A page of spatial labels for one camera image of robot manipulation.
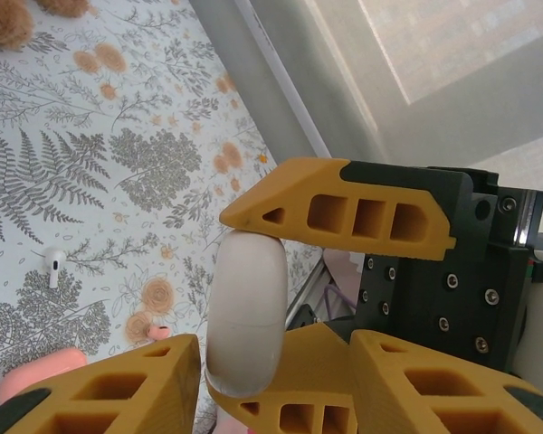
triangular cutout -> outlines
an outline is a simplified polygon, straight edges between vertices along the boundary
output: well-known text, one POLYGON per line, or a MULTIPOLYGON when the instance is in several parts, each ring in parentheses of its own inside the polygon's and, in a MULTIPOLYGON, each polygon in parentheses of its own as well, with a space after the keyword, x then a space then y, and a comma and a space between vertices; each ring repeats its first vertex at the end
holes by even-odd
POLYGON ((286 216, 286 210, 283 208, 276 208, 273 211, 267 212, 263 215, 263 219, 270 223, 282 224, 286 216))
POLYGON ((258 414, 260 414, 259 402, 243 402, 241 407, 253 416, 257 416, 258 414))

white plastic object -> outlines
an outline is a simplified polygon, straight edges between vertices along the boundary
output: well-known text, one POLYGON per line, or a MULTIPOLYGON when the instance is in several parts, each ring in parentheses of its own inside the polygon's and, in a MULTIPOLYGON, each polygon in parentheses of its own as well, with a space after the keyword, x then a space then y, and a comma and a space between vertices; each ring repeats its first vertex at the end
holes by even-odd
MULTIPOLYGON (((535 256, 543 260, 543 251, 535 256)), ((532 285, 525 332, 513 359, 513 372, 543 392, 543 283, 532 285)))
POLYGON ((58 276, 62 265, 66 261, 66 254, 61 249, 51 247, 44 253, 44 264, 49 274, 48 286, 51 289, 58 287, 58 276))
POLYGON ((207 380, 234 398, 263 392, 278 367, 288 308, 288 263, 280 240, 229 232, 219 246, 211 291, 207 380))

patterned bedsheet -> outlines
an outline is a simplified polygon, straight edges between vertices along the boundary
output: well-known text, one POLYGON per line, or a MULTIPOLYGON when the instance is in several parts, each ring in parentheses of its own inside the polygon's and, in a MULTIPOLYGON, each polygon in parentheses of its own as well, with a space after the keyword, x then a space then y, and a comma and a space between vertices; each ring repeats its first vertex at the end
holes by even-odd
MULTIPOLYGON (((186 0, 29 6, 33 40, 0 51, 0 379, 67 346, 120 354, 149 324, 205 344, 217 215, 269 150, 186 0)), ((294 295, 321 252, 286 247, 294 295)), ((203 387, 195 431, 212 422, 203 387)))

white earbud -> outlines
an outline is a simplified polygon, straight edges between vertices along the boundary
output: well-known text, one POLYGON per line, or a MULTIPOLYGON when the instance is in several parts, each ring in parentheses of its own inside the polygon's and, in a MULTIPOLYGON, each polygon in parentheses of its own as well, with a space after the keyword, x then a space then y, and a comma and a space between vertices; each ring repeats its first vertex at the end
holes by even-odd
POLYGON ((51 289, 56 289, 58 287, 58 275, 65 260, 66 254, 64 254, 62 250, 55 249, 54 247, 47 249, 44 253, 44 263, 46 264, 46 269, 48 269, 50 275, 48 285, 51 289))

stuffed animal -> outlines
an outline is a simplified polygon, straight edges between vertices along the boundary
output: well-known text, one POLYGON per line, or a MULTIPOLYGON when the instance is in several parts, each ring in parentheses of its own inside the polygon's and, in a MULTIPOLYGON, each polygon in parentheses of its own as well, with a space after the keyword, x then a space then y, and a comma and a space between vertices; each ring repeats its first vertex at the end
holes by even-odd
MULTIPOLYGON (((36 0, 52 14, 79 17, 89 8, 89 0, 36 0)), ((0 46, 16 50, 30 41, 34 22, 25 0, 0 0, 0 46)))

